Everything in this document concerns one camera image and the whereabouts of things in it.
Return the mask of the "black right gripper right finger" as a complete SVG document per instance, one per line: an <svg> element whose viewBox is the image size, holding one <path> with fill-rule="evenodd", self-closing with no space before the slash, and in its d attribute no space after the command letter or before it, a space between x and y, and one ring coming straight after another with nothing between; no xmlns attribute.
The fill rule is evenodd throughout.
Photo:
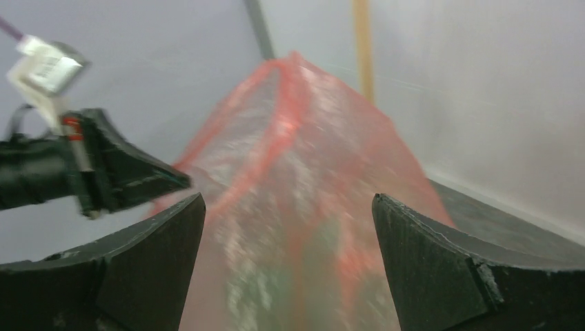
<svg viewBox="0 0 585 331"><path fill-rule="evenodd" d="M387 194L372 213L402 330L583 330L584 265L489 243Z"/></svg>

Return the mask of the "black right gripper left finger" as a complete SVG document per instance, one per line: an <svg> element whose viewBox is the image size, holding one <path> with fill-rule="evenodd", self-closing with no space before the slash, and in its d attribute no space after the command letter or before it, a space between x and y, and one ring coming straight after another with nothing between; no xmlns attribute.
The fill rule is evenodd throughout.
<svg viewBox="0 0 585 331"><path fill-rule="evenodd" d="M2 330L177 330L206 215L194 194L40 261L1 266Z"/></svg>

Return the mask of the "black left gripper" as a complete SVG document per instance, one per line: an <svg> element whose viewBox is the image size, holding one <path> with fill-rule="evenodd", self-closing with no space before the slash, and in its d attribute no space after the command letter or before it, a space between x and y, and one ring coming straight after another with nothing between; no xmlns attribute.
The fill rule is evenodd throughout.
<svg viewBox="0 0 585 331"><path fill-rule="evenodd" d="M126 141L103 108L63 114L61 140L67 182L89 219L191 187L187 174Z"/></svg>

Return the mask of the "red plastic trash bag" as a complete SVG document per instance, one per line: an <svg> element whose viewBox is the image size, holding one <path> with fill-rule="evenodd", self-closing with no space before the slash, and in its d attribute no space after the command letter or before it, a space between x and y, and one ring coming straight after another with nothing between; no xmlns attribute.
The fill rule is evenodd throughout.
<svg viewBox="0 0 585 331"><path fill-rule="evenodd" d="M398 330L373 197L450 223L392 121L296 52L238 85L177 168L206 202L181 330Z"/></svg>

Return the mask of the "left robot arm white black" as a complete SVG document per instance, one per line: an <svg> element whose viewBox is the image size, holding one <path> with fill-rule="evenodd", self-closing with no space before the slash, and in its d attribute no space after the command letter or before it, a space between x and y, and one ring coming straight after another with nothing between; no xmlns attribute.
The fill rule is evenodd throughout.
<svg viewBox="0 0 585 331"><path fill-rule="evenodd" d="M191 187L190 177L132 145L105 110L66 112L63 136L20 132L33 107L18 108L1 142L1 209L75 197L80 213L96 219Z"/></svg>

